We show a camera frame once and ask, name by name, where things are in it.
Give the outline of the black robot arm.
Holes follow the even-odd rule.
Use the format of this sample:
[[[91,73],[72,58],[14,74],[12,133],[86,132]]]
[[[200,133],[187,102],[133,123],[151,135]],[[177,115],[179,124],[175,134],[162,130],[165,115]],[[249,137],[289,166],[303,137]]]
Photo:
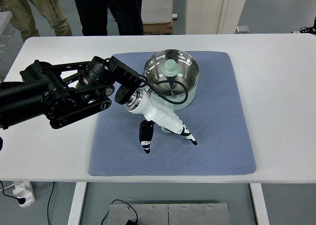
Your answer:
[[[20,72],[21,82],[0,85],[0,127],[45,115],[60,129],[108,109],[109,96],[125,104],[141,86],[139,74],[115,57],[52,65],[35,60]]]

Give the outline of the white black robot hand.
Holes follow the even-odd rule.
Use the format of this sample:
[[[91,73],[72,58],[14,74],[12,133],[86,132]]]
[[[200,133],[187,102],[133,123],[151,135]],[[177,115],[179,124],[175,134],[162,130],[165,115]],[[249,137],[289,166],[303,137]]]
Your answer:
[[[145,117],[145,120],[143,120],[139,126],[139,142],[147,154],[150,153],[154,124],[158,124],[171,133],[184,136],[194,145],[198,144],[186,125],[173,110],[154,99],[150,99],[141,89],[138,89],[131,96],[125,104],[125,108],[130,113],[142,114]]]

